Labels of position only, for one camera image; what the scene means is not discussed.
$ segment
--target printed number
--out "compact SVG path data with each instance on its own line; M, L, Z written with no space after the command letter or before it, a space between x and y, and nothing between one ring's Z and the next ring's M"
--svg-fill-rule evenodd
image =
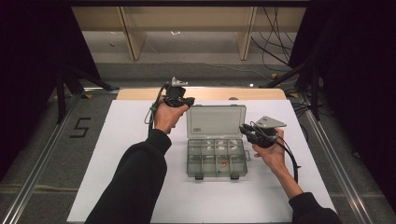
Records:
M80 123L82 120L90 120L90 119L91 119L91 118L79 118L78 121L77 121L77 124L76 124L74 130L82 130L82 134L81 134L81 135L70 135L70 138L83 138L83 137L85 137L85 134L87 133L87 131L88 131L90 128L88 128L88 127L78 127L78 125L79 125L79 123Z

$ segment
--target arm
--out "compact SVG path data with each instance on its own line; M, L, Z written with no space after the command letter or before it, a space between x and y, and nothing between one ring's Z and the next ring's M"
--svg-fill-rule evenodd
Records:
M187 109L186 105L173 108L160 104L148 139L124 153L85 223L150 222L166 175L164 155L172 144L166 134Z
M277 141L284 144L283 130L276 129L280 136ZM312 193L304 193L300 186L294 181L285 165L285 150L278 144L271 147L262 148L253 145L256 151L254 157L262 158L265 164L271 169L276 178L279 180L283 190L289 198L289 204L293 209L293 223L341 223L337 214L329 208L321 207Z

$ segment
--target black jacket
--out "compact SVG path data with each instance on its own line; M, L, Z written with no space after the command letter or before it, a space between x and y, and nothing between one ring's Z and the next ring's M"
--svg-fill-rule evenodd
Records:
M150 223L166 175L164 155L171 145L165 133L154 129L145 142L128 148L85 223ZM293 223L341 223L311 193L292 198L290 205Z

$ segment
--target white paper sheet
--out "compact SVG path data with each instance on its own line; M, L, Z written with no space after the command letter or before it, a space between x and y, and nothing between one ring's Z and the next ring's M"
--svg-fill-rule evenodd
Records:
M148 134L145 116L152 101L113 101L104 128L92 154L87 172L73 204L68 222L84 222L110 182L120 157L132 144ZM239 104L247 107L246 123L268 116L287 123L285 140L299 169L299 184L314 193L324 207L334 209L319 175L290 101L196 101L196 105ZM169 134L173 145L165 155L168 173L154 209L152 223L266 223L291 221L288 198L262 159L253 157L251 144L243 137L247 175L239 180L208 178L195 181L187 177L186 116L180 118ZM292 173L290 158L286 164Z

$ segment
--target camera rig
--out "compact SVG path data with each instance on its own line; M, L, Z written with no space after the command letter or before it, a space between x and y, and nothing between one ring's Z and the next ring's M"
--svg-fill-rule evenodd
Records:
M186 92L186 89L184 89L183 86L188 85L188 82L177 80L175 77L172 78L171 83L166 82L165 84L163 84L163 86L160 88L160 91L158 92L155 102L149 108L149 111L145 118L145 123L148 124L148 133L152 130L155 112L157 111L160 103L164 102L171 107L181 107L183 105L187 105L188 107L190 107L194 104L195 98L183 98L184 93ZM150 119L147 122L147 118L150 112Z
M268 148L273 144L277 144L282 147L290 156L293 164L294 180L298 182L298 168L297 161L294 159L293 153L289 149L288 144L283 138L278 136L276 129L277 127L285 127L286 123L276 119L269 118L267 116L262 117L256 122L251 121L250 125L242 124L239 130L242 134L247 137L247 141L251 144L258 145L259 147Z
M247 136L249 143L256 144L259 147L270 147L273 145L277 139L275 127L286 126L286 123L267 116L262 117L256 122L251 122L251 124L247 125L244 123L239 127L239 130Z

